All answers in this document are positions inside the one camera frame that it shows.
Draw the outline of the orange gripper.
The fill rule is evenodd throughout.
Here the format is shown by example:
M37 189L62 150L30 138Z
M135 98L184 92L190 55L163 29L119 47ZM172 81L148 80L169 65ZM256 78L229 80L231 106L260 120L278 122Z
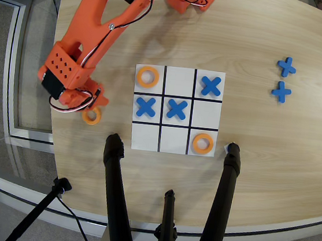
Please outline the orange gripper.
M87 109L90 105L90 109L93 110L109 103L109 100L105 97L105 89L102 84L97 86L94 94L89 90L66 89L46 65L39 69L38 78L42 82L41 85L50 95L49 105L55 111L72 113Z

